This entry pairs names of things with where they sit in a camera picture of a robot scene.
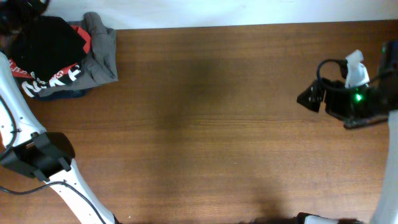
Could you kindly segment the black t-shirt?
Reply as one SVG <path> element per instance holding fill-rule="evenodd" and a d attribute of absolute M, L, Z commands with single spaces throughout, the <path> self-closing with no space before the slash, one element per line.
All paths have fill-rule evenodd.
<path fill-rule="evenodd" d="M 16 37 L 9 58 L 32 77 L 47 82 L 61 69 L 82 61 L 85 44 L 62 18 L 40 16 Z"/>

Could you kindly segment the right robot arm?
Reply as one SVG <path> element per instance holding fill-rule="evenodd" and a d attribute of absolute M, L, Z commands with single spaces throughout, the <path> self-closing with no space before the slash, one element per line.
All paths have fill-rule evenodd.
<path fill-rule="evenodd" d="M 369 77 L 363 54 L 355 50 L 343 59 L 318 64 L 316 78 L 297 103 L 328 115 L 347 130 L 387 123 L 389 150 L 380 198 L 370 223 L 397 223 L 397 41 L 383 44 L 377 75 Z"/>

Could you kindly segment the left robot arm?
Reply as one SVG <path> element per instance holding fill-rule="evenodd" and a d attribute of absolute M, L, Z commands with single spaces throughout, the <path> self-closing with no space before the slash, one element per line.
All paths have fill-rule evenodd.
<path fill-rule="evenodd" d="M 78 170 L 63 133 L 47 131 L 25 98 L 84 95 L 118 80 L 116 31 L 95 12 L 77 22 L 47 16 L 48 1 L 1 2 L 1 165 L 38 179 L 82 223 L 116 223 Z"/>

